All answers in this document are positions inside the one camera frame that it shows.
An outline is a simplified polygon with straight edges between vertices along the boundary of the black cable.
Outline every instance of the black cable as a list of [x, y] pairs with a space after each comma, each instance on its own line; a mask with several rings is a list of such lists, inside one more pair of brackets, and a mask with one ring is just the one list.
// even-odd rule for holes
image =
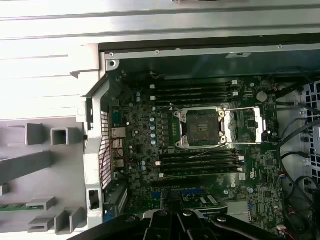
[[283, 133], [281, 134], [281, 137], [280, 139], [283, 139], [286, 132], [288, 131], [288, 129], [291, 127], [292, 124], [294, 124], [296, 121], [299, 121], [299, 120], [304, 120], [304, 121], [307, 121], [308, 119], [306, 117], [299, 117], [299, 118], [296, 118], [296, 119], [293, 119], [291, 122], [289, 122], [289, 124], [286, 126], [286, 128], [283, 130]]
[[[305, 179], [311, 180], [317, 188], [320, 187], [319, 184], [317, 183], [317, 181], [314, 180], [314, 179], [313, 179], [312, 177], [310, 177], [310, 176], [300, 176], [300, 177], [298, 177], [298, 178], [295, 180], [295, 183], [296, 183], [297, 185], [299, 185], [299, 183], [300, 183], [302, 180], [305, 180]], [[287, 198], [287, 199], [291, 199], [291, 198], [293, 197], [295, 191], [296, 191], [296, 187], [293, 186], [291, 192], [289, 193], [289, 195], [288, 195], [286, 198]]]
[[295, 104], [294, 102], [281, 102], [281, 101], [277, 101], [276, 104], [279, 105], [279, 106], [289, 106], [289, 107], [305, 108], [305, 109], [309, 110], [310, 112], [313, 112], [314, 114], [320, 115], [320, 110], [315, 109], [315, 108], [313, 108], [313, 107], [310, 107], [310, 106], [308, 106], [308, 105], [305, 105], [305, 104], [303, 104], [303, 103]]
[[305, 200], [307, 201], [308, 204], [310, 204], [311, 206], [313, 206], [313, 202], [312, 200], [307, 196], [307, 194], [299, 187], [299, 185], [296, 184], [296, 182], [292, 179], [292, 177], [288, 174], [288, 171], [286, 170], [284, 163], [283, 163], [283, 158], [281, 157], [281, 153], [280, 153], [280, 149], [281, 147], [286, 144], [287, 142], [289, 142], [292, 138], [294, 138], [295, 136], [299, 135], [300, 133], [302, 133], [303, 131], [307, 130], [308, 128], [312, 128], [316, 125], [320, 125], [320, 119], [310, 122], [308, 124], [306, 124], [303, 127], [300, 127], [298, 129], [296, 129], [295, 131], [293, 131], [291, 134], [289, 134], [286, 138], [284, 138], [277, 146], [276, 148], [276, 158], [278, 159], [280, 166], [282, 168], [282, 171], [285, 173], [286, 178], [292, 183], [293, 186], [296, 187], [296, 189], [301, 193], [301, 195], [305, 198]]
[[289, 71], [289, 70], [298, 70], [301, 73], [302, 77], [304, 77], [309, 83], [311, 83], [311, 84], [314, 83], [314, 81], [312, 81], [310, 79], [310, 77], [305, 74], [305, 73], [312, 73], [313, 71], [310, 70], [310, 69], [307, 69], [305, 67], [300, 67], [300, 66], [291, 66], [291, 67], [286, 67], [286, 68], [279, 69], [279, 70], [271, 73], [270, 75], [268, 75], [266, 77], [266, 79], [269, 80], [271, 77], [273, 78], [274, 75], [276, 75], [278, 73], [286, 72], [286, 71]]

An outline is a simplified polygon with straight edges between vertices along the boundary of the cable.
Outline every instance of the cable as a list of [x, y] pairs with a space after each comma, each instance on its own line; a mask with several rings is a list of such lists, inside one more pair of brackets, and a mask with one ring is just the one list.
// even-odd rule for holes
[[208, 151], [201, 152], [201, 153], [199, 153], [198, 155], [190, 156], [189, 159], [193, 159], [193, 158], [199, 157], [199, 156], [201, 156], [201, 155], [207, 154], [207, 153], [209, 153], [209, 152], [211, 152], [211, 151], [213, 151], [213, 150], [215, 150], [215, 149], [217, 149], [217, 148], [221, 148], [221, 147], [223, 147], [223, 146], [225, 146], [225, 145], [226, 145], [226, 143], [222, 143], [222, 144], [217, 145], [217, 146], [215, 146], [214, 148], [212, 148], [212, 149], [210, 149], [210, 150], [208, 150]]
[[286, 71], [289, 71], [289, 70], [298, 70], [301, 73], [302, 77], [304, 77], [309, 83], [311, 83], [311, 84], [314, 83], [314, 81], [312, 81], [310, 79], [310, 77], [305, 74], [306, 72], [310, 73], [310, 72], [313, 72], [313, 71], [311, 71], [311, 70], [309, 70], [309, 69], [307, 69], [305, 67], [300, 67], [300, 66], [291, 66], [291, 67], [286, 67], [286, 68], [279, 69], [279, 70], [271, 73], [270, 75], [268, 75], [266, 77], [266, 79], [269, 80], [271, 77], [273, 78], [274, 75], [276, 75], [278, 73], [281, 73], [281, 72], [286, 72]]
[[303, 103], [295, 104], [294, 102], [277, 101], [276, 104], [279, 105], [279, 106], [301, 107], [301, 108], [305, 108], [305, 109], [309, 110], [310, 112], [313, 112], [314, 114], [320, 115], [320, 110], [315, 109], [313, 107], [310, 107], [308, 105], [305, 105]]
[[291, 122], [289, 122], [289, 124], [286, 126], [286, 128], [284, 129], [283, 133], [281, 134], [280, 136], [280, 139], [283, 139], [286, 132], [288, 131], [288, 129], [291, 127], [292, 124], [294, 124], [296, 121], [299, 121], [299, 120], [304, 120], [304, 121], [307, 121], [308, 118], [306, 117], [299, 117], [299, 118], [296, 118], [296, 119], [293, 119]]
[[286, 235], [288, 235], [292, 240], [296, 240], [294, 238], [294, 236], [292, 236], [289, 232], [285, 231], [285, 230], [282, 230], [282, 232], [284, 232]]
[[294, 185], [296, 187], [296, 189], [301, 193], [301, 195], [305, 198], [305, 200], [307, 201], [308, 204], [310, 204], [311, 206], [313, 206], [313, 202], [312, 200], [307, 196], [307, 194], [296, 184], [296, 182], [292, 179], [292, 177], [288, 174], [284, 163], [283, 163], [283, 159], [281, 157], [281, 153], [280, 153], [280, 149], [281, 147], [286, 144], [287, 142], [289, 142], [292, 138], [294, 138], [295, 136], [299, 135], [300, 133], [302, 133], [303, 131], [307, 130], [308, 128], [312, 128], [316, 125], [320, 125], [320, 119], [310, 122], [306, 125], [304, 125], [303, 127], [300, 127], [298, 129], [296, 129], [295, 131], [293, 131], [291, 134], [289, 134], [286, 138], [284, 138], [277, 146], [276, 149], [276, 157], [280, 163], [280, 166], [282, 168], [282, 171], [285, 173], [286, 177], [288, 178], [288, 180], [292, 183], [292, 185]]
[[[305, 179], [311, 180], [317, 188], [320, 188], [320, 186], [319, 186], [319, 184], [317, 183], [317, 181], [314, 180], [314, 179], [313, 179], [312, 177], [310, 177], [310, 176], [300, 176], [300, 177], [298, 177], [298, 178], [295, 180], [295, 183], [296, 183], [297, 185], [299, 185], [299, 183], [300, 183], [302, 180], [305, 180]], [[287, 198], [287, 199], [291, 199], [291, 198], [293, 197], [295, 191], [296, 191], [296, 187], [293, 186], [291, 192], [289, 193], [289, 195], [288, 195], [286, 198]]]

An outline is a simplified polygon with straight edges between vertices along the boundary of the mesh grille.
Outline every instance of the mesh grille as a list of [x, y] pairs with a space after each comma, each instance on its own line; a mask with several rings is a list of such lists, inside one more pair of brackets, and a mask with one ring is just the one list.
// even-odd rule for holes
[[[318, 109], [318, 105], [320, 106], [320, 81], [317, 81], [315, 84], [309, 85], [309, 90], [305, 92], [305, 102], [309, 107], [314, 109]], [[311, 123], [315, 120], [320, 119], [320, 116], [307, 111], [307, 121]], [[312, 135], [313, 128], [309, 128], [309, 133]], [[316, 154], [315, 144], [317, 141], [313, 137], [309, 137], [310, 139], [310, 157], [311, 157], [311, 167], [312, 167], [312, 177], [320, 183], [320, 156]]]
[[101, 111], [102, 141], [99, 150], [100, 180], [102, 190], [111, 182], [111, 156], [110, 156], [110, 134], [109, 115]]

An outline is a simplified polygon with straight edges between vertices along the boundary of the gray plastic bracket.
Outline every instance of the gray plastic bracket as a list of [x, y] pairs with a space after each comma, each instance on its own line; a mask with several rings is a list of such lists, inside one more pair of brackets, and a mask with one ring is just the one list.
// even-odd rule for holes
[[4, 184], [0, 185], [0, 196], [5, 195], [7, 193], [9, 193], [8, 184], [4, 183]]
[[41, 198], [41, 199], [33, 199], [31, 202], [27, 203], [27, 207], [43, 207], [44, 211], [48, 211], [51, 207], [56, 205], [56, 198]]
[[48, 232], [55, 225], [53, 217], [36, 217], [28, 224], [28, 233]]
[[51, 128], [51, 145], [71, 145], [81, 142], [80, 131], [76, 127]]
[[23, 143], [10, 143], [8, 147], [31, 146], [44, 143], [44, 127], [42, 123], [26, 123], [25, 125], [9, 125], [8, 128], [24, 129]]
[[55, 234], [66, 235], [73, 233], [86, 218], [86, 212], [82, 207], [65, 208], [62, 213], [54, 218]]

